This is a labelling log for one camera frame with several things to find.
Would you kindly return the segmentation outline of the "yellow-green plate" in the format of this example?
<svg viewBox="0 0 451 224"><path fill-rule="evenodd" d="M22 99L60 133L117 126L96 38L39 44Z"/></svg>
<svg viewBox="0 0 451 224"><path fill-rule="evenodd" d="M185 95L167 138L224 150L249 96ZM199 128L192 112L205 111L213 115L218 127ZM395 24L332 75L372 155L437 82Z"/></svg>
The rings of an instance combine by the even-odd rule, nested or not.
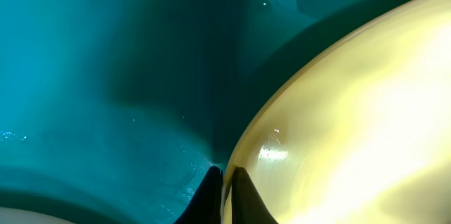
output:
<svg viewBox="0 0 451 224"><path fill-rule="evenodd" d="M224 177L279 223L450 222L450 0L413 0L321 52L261 108Z"/></svg>

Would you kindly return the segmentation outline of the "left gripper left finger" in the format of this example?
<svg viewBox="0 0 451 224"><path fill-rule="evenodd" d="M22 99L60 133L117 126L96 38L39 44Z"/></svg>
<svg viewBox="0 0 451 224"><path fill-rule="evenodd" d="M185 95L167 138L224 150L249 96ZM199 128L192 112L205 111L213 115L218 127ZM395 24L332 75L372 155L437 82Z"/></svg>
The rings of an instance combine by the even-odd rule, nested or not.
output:
<svg viewBox="0 0 451 224"><path fill-rule="evenodd" d="M187 208L174 224L220 224L222 184L221 169L210 167Z"/></svg>

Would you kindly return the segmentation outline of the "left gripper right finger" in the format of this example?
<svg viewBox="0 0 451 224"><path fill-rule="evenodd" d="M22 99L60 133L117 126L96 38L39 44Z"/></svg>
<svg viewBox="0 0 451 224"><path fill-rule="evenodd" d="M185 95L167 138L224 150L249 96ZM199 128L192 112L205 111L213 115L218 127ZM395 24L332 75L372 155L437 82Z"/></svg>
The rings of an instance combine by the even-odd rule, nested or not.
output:
<svg viewBox="0 0 451 224"><path fill-rule="evenodd" d="M233 172L231 202L232 224L278 224L243 167Z"/></svg>

